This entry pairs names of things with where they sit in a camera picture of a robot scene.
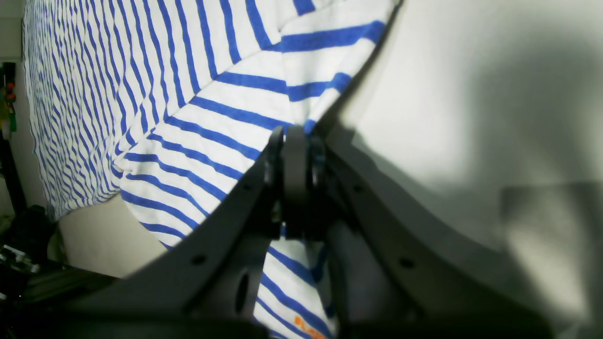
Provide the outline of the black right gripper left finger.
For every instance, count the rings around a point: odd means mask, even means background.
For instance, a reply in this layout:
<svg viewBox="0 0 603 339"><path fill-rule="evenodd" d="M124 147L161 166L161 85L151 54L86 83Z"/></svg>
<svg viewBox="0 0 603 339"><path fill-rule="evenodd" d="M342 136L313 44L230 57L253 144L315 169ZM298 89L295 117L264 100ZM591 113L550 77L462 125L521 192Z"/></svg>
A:
<svg viewBox="0 0 603 339"><path fill-rule="evenodd" d="M130 277L70 306L68 339L268 339L253 320L271 213L276 128L258 161L185 240Z"/></svg>

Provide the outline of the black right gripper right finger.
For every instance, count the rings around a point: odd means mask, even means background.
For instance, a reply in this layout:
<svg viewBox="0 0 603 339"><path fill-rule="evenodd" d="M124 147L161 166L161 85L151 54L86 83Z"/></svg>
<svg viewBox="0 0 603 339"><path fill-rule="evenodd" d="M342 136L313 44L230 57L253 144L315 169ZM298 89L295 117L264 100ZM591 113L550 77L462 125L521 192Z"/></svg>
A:
<svg viewBox="0 0 603 339"><path fill-rule="evenodd" d="M329 251L339 339L549 339L534 311L423 245L321 139L285 135L285 222Z"/></svg>

